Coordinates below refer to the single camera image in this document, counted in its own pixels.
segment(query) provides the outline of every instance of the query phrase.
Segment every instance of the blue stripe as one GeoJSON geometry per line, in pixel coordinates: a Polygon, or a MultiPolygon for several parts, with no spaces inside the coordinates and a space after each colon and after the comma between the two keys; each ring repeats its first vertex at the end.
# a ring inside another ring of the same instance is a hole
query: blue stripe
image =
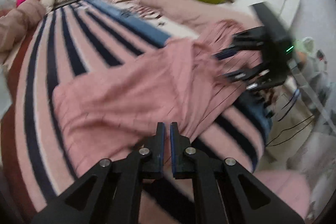
{"type": "Polygon", "coordinates": [[[65,45],[68,51],[69,60],[71,63],[73,73],[76,76],[78,76],[83,73],[86,73],[86,69],[77,53],[74,42],[72,41],[72,38],[70,36],[64,9],[61,8],[60,10],[61,10],[61,15],[62,15],[63,36],[65,40],[65,45]]]}
{"type": "Polygon", "coordinates": [[[47,88],[48,88],[48,99],[49,99],[49,109],[51,114],[52,123],[54,125],[58,145],[62,150],[63,157],[65,159],[66,165],[68,167],[68,170],[73,177],[74,180],[76,180],[78,177],[76,175],[75,170],[73,169],[72,164],[70,163],[69,157],[67,155],[67,152],[64,148],[64,142],[63,137],[61,134],[61,131],[58,126],[58,122],[55,117],[54,112],[54,104],[53,104],[53,91],[56,86],[58,86],[58,75],[57,75],[57,65],[56,65],[56,56],[55,56],[55,23],[56,23],[56,11],[54,11],[50,26],[50,32],[49,32],[49,39],[48,39],[48,46],[47,46],[47,88]]]}
{"type": "Polygon", "coordinates": [[[46,199],[47,203],[56,197],[56,193],[49,181],[46,170],[42,162],[42,157],[40,154],[40,148],[37,142],[36,128],[35,128],[35,114],[34,114],[34,78],[36,69],[36,59],[37,52],[41,42],[42,33],[46,24],[47,16],[43,18],[43,22],[39,33],[36,37],[36,42],[33,46],[33,51],[31,52],[31,57],[28,65],[27,74],[27,86],[26,86],[26,97],[25,97],[25,131],[26,131],[26,141],[28,147],[29,159],[31,161],[31,166],[36,178],[36,182],[39,185],[41,192],[46,199]]]}
{"type": "Polygon", "coordinates": [[[117,8],[112,7],[104,3],[101,0],[85,0],[87,3],[93,5],[97,8],[100,12],[107,15],[108,17],[112,18],[137,36],[141,37],[147,43],[153,45],[157,48],[163,48],[165,42],[170,37],[165,32],[158,30],[157,28],[147,24],[146,22],[142,21],[141,19],[132,16],[132,15],[124,15],[123,11],[118,10],[117,8]]]}
{"type": "Polygon", "coordinates": [[[250,141],[240,133],[227,119],[225,119],[222,115],[219,115],[215,123],[218,124],[222,129],[226,131],[236,142],[237,144],[245,151],[252,162],[253,171],[256,169],[258,164],[258,155],[250,143],[250,141]]]}
{"type": "Polygon", "coordinates": [[[105,62],[113,66],[121,65],[122,63],[113,56],[106,48],[105,46],[99,41],[99,39],[90,31],[88,26],[83,22],[83,20],[78,16],[77,11],[69,5],[71,8],[74,17],[76,18],[78,24],[82,28],[83,32],[85,33],[86,37],[88,38],[88,41],[96,48],[97,52],[102,56],[102,58],[105,60],[105,62]]]}

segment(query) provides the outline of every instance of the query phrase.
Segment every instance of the bedsheet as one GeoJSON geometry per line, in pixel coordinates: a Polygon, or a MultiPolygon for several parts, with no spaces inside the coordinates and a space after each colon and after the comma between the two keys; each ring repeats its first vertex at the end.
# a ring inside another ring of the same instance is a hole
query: bedsheet
{"type": "MultiPolygon", "coordinates": [[[[124,17],[124,20],[130,19],[130,16],[124,17]]],[[[15,107],[1,125],[1,131],[8,132],[1,145],[4,171],[13,198],[26,219],[43,209],[77,178],[55,120],[51,100],[54,88],[77,75],[121,65],[143,52],[153,52],[163,47],[153,39],[169,37],[167,33],[147,37],[147,32],[141,32],[142,28],[129,33],[130,27],[125,26],[124,20],[116,18],[111,9],[104,9],[91,0],[81,1],[46,15],[31,43],[20,49],[18,56],[21,60],[22,55],[25,57],[21,64],[16,64],[21,71],[14,88],[17,90],[13,93],[15,107]],[[141,42],[136,43],[135,37],[140,37],[141,42]]],[[[262,122],[256,115],[258,112],[265,117],[263,103],[258,104],[257,98],[245,95],[256,109],[248,107],[246,97],[239,98],[204,131],[204,135],[213,138],[207,138],[209,141],[205,142],[200,136],[193,146],[215,158],[232,156],[253,171],[263,153],[271,122],[269,119],[262,122]],[[216,142],[218,134],[225,135],[226,141],[216,142]]],[[[190,208],[188,213],[164,214],[185,223],[185,218],[194,218],[193,203],[178,190],[178,183],[183,182],[172,182],[166,176],[154,185],[145,185],[144,195],[161,208],[167,200],[160,201],[158,196],[182,200],[181,208],[190,208]],[[157,191],[159,184],[165,193],[157,191]]]]}

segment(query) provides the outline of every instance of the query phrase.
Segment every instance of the navy stripe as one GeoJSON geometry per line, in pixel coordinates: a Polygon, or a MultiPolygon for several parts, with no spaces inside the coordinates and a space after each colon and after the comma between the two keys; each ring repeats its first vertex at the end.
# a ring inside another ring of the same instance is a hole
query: navy stripe
{"type": "Polygon", "coordinates": [[[64,148],[63,137],[58,126],[58,122],[55,117],[54,104],[53,104],[53,91],[56,86],[58,86],[58,75],[57,75],[57,65],[56,65],[56,56],[55,56],[55,23],[56,23],[56,11],[54,11],[50,26],[48,46],[47,46],[47,89],[48,89],[48,99],[49,99],[49,109],[51,114],[52,123],[54,125],[58,145],[62,150],[63,157],[65,159],[66,165],[73,179],[76,180],[78,177],[73,169],[72,164],[70,163],[67,152],[64,148]]]}
{"type": "Polygon", "coordinates": [[[258,164],[258,155],[255,151],[255,148],[250,143],[250,141],[240,133],[227,119],[225,119],[222,115],[219,115],[215,123],[218,124],[221,128],[223,128],[236,142],[237,144],[245,151],[252,162],[253,171],[257,167],[258,164]]]}
{"type": "Polygon", "coordinates": [[[72,67],[73,73],[76,76],[81,75],[83,73],[86,73],[86,69],[85,69],[84,65],[82,64],[82,61],[81,61],[80,57],[78,56],[76,47],[75,47],[74,42],[72,41],[72,38],[70,36],[66,16],[65,16],[65,13],[64,13],[64,9],[61,8],[60,10],[61,10],[61,14],[62,14],[63,36],[64,36],[64,40],[65,40],[65,45],[66,45],[66,48],[67,48],[67,51],[68,51],[68,56],[69,56],[69,60],[70,60],[70,63],[71,63],[71,67],[72,67]]]}
{"type": "Polygon", "coordinates": [[[103,14],[107,15],[109,18],[112,18],[113,20],[115,20],[116,22],[118,22],[120,25],[124,26],[126,29],[128,29],[129,31],[131,31],[135,35],[139,36],[140,38],[142,38],[143,40],[145,40],[147,43],[151,44],[152,46],[154,46],[156,48],[163,48],[164,47],[164,46],[158,45],[157,42],[155,42],[154,40],[150,39],[146,35],[146,33],[142,33],[142,32],[139,32],[138,30],[135,30],[134,28],[132,28],[131,26],[129,26],[128,24],[126,24],[122,20],[120,20],[118,17],[115,17],[115,16],[107,13],[104,9],[101,9],[100,7],[97,7],[94,3],[90,3],[87,0],[84,0],[84,1],[86,3],[89,3],[90,5],[94,6],[97,10],[99,10],[103,14]]]}
{"type": "Polygon", "coordinates": [[[251,123],[255,126],[255,128],[260,132],[262,140],[264,142],[264,146],[266,145],[266,131],[263,125],[258,121],[258,119],[251,113],[246,105],[242,103],[238,97],[238,99],[233,103],[234,107],[238,109],[251,123]]]}
{"type": "Polygon", "coordinates": [[[49,181],[46,170],[42,162],[40,148],[37,142],[35,129],[35,115],[34,115],[34,78],[36,69],[37,51],[41,42],[42,33],[44,31],[47,16],[43,18],[40,31],[36,37],[36,42],[31,52],[31,57],[28,65],[27,86],[25,97],[25,131],[26,141],[28,147],[29,159],[35,175],[37,184],[39,185],[42,194],[47,202],[56,197],[56,193],[49,181]]]}
{"type": "Polygon", "coordinates": [[[167,179],[144,183],[143,189],[157,204],[182,224],[195,224],[195,205],[180,193],[167,179]]]}
{"type": "Polygon", "coordinates": [[[88,26],[78,16],[77,11],[71,5],[69,7],[71,8],[71,10],[73,12],[73,15],[75,16],[76,20],[78,21],[78,24],[80,25],[83,32],[87,36],[88,40],[96,48],[97,52],[102,56],[102,58],[105,60],[105,62],[108,65],[110,65],[111,67],[121,65],[122,63],[114,55],[112,55],[105,48],[105,46],[99,41],[99,39],[90,31],[88,26]]]}
{"type": "Polygon", "coordinates": [[[141,50],[133,46],[130,42],[124,39],[120,34],[115,30],[106,25],[102,20],[96,17],[92,12],[86,12],[93,20],[95,20],[104,30],[106,30],[110,35],[112,35],[118,42],[120,42],[125,48],[133,52],[135,55],[139,56],[143,54],[141,50]]]}
{"type": "Polygon", "coordinates": [[[200,140],[199,137],[197,137],[193,143],[191,144],[193,148],[196,148],[198,150],[203,151],[206,153],[210,158],[216,159],[216,160],[222,160],[220,159],[207,145],[205,145],[204,142],[200,140]]]}

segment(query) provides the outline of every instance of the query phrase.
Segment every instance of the black cable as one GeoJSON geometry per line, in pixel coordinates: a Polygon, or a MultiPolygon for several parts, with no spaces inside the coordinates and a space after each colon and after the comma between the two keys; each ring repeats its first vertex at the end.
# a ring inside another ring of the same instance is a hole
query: black cable
{"type": "Polygon", "coordinates": [[[278,122],[280,122],[284,117],[286,117],[287,114],[290,112],[290,110],[294,107],[294,105],[295,105],[297,99],[298,99],[299,96],[300,96],[300,92],[299,92],[299,91],[296,92],[296,93],[297,93],[297,94],[295,95],[295,99],[294,99],[293,104],[292,104],[291,107],[285,112],[285,114],[278,120],[278,122]]]}
{"type": "Polygon", "coordinates": [[[290,139],[294,138],[296,134],[300,133],[300,132],[301,132],[302,130],[304,130],[308,125],[310,125],[310,123],[311,123],[313,120],[311,120],[309,123],[307,123],[307,124],[304,126],[304,128],[300,129],[298,132],[296,132],[296,133],[295,133],[292,137],[290,137],[288,140],[285,140],[285,141],[283,141],[283,142],[281,142],[281,143],[277,143],[277,144],[275,144],[275,145],[270,145],[269,147],[277,146],[277,145],[279,145],[279,144],[283,144],[283,143],[289,141],[290,139]]]}
{"type": "Polygon", "coordinates": [[[297,127],[298,125],[302,124],[303,122],[307,121],[309,118],[311,118],[311,117],[313,117],[313,116],[314,116],[314,115],[308,117],[307,119],[303,120],[302,122],[299,122],[298,124],[296,124],[295,126],[293,126],[293,127],[291,127],[291,128],[287,128],[287,129],[281,130],[281,132],[279,133],[279,135],[276,136],[273,140],[271,140],[271,141],[266,145],[266,147],[268,147],[269,144],[270,144],[271,142],[273,142],[274,140],[276,140],[277,138],[279,138],[280,135],[281,135],[284,131],[291,130],[291,129],[293,129],[294,127],[297,127]]]}
{"type": "Polygon", "coordinates": [[[296,90],[293,92],[292,98],[290,98],[290,100],[288,101],[288,103],[287,103],[285,106],[283,106],[281,109],[284,109],[286,106],[289,105],[289,103],[293,100],[293,98],[294,98],[294,96],[295,96],[295,94],[297,93],[298,90],[299,90],[299,89],[296,89],[296,90]]]}

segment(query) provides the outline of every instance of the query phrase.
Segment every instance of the bed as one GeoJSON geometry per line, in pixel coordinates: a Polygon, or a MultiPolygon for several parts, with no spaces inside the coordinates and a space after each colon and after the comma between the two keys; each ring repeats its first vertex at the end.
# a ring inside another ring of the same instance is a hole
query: bed
{"type": "MultiPolygon", "coordinates": [[[[248,5],[260,1],[263,0],[237,0],[230,8],[250,13],[248,5]]],[[[299,0],[269,1],[273,10],[285,24],[290,26],[299,0]]],[[[115,48],[120,45],[109,44],[110,36],[108,34],[114,33],[115,35],[115,30],[113,28],[111,30],[111,26],[114,25],[119,26],[117,31],[119,34],[124,32],[125,25],[120,21],[120,18],[116,19],[114,15],[114,13],[123,13],[123,10],[116,9],[127,8],[123,5],[125,4],[112,6],[103,1],[86,0],[50,13],[39,24],[32,40],[24,41],[14,60],[9,72],[11,77],[9,88],[13,96],[13,107],[1,124],[1,145],[4,172],[10,183],[13,198],[26,220],[30,220],[36,212],[42,210],[78,177],[78,170],[73,167],[68,158],[68,151],[64,147],[62,134],[53,113],[52,93],[59,83],[69,82],[77,75],[123,64],[118,61],[122,57],[115,55],[115,48]]],[[[198,35],[167,18],[161,17],[160,22],[162,20],[166,22],[166,25],[162,27],[151,23],[152,29],[156,32],[154,37],[159,38],[159,41],[153,42],[153,37],[148,37],[146,32],[141,33],[140,30],[131,35],[128,34],[129,37],[138,36],[142,39],[141,44],[137,45],[137,49],[140,48],[141,51],[134,49],[134,44],[123,44],[132,58],[143,52],[163,47],[162,42],[176,33],[191,37],[198,35]]],[[[239,101],[235,103],[235,107],[243,116],[250,116],[250,120],[252,116],[253,120],[251,110],[244,108],[239,101]]],[[[259,101],[259,107],[263,112],[263,101],[259,101]]],[[[222,118],[219,118],[214,125],[217,131],[218,126],[227,126],[222,118]]],[[[254,171],[262,155],[263,145],[271,124],[260,124],[256,121],[255,123],[251,122],[251,126],[256,128],[258,144],[246,142],[246,138],[243,137],[235,141],[236,143],[244,143],[245,147],[242,147],[242,144],[236,144],[240,145],[240,149],[245,153],[242,156],[244,158],[242,162],[245,160],[245,167],[254,171]]],[[[206,150],[213,157],[218,157],[209,149],[209,145],[205,145],[201,140],[195,140],[193,145],[196,148],[206,150]]],[[[304,181],[290,173],[286,174],[283,179],[286,183],[291,184],[291,188],[298,182],[304,184],[304,181]]],[[[152,204],[151,208],[158,214],[167,216],[168,212],[168,218],[171,218],[169,223],[176,221],[193,223],[192,200],[188,194],[179,196],[177,188],[179,186],[174,185],[171,177],[166,177],[165,180],[155,185],[146,185],[146,193],[143,194],[143,198],[148,199],[148,202],[152,204]],[[174,199],[180,198],[180,207],[189,208],[188,213],[176,210],[174,206],[163,208],[163,204],[167,204],[167,200],[157,206],[160,199],[158,195],[162,196],[159,194],[158,188],[165,188],[167,196],[173,195],[174,199]]],[[[308,193],[304,193],[299,198],[302,215],[306,214],[307,195],[308,193]]]]}

